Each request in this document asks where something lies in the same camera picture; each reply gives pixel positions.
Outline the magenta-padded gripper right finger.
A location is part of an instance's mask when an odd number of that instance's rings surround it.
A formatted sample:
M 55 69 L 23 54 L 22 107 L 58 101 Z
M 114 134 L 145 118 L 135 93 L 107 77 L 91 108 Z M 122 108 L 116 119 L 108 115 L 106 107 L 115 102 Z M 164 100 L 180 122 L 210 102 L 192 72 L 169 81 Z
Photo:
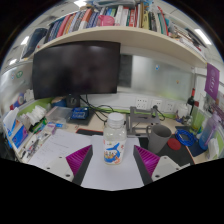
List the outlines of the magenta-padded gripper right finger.
M 159 157 L 137 145 L 134 146 L 133 156 L 144 185 L 150 184 L 189 166 L 189 164 L 179 166 L 168 156 Z

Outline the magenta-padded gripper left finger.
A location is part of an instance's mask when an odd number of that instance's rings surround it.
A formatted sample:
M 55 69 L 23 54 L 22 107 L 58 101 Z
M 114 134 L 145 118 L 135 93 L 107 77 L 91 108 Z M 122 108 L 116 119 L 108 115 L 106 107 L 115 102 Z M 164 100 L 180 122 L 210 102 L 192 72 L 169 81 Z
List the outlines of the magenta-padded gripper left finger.
M 93 147 L 88 145 L 66 157 L 57 157 L 48 163 L 44 169 L 76 185 L 81 185 L 92 155 Z

